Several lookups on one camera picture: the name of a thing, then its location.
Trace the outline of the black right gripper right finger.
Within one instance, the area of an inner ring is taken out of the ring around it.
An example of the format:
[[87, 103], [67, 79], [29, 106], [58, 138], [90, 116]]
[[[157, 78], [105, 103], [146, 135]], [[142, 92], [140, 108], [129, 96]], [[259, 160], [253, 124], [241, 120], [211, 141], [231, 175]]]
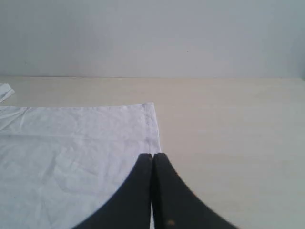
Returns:
[[235, 229], [183, 182], [167, 155], [153, 156], [152, 208], [156, 229]]

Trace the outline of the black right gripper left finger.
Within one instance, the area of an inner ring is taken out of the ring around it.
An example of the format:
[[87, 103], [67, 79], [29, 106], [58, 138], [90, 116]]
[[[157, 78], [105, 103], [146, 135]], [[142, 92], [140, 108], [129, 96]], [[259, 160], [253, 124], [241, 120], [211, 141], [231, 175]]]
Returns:
[[151, 154], [140, 154], [112, 197], [76, 229], [148, 229], [151, 221]]

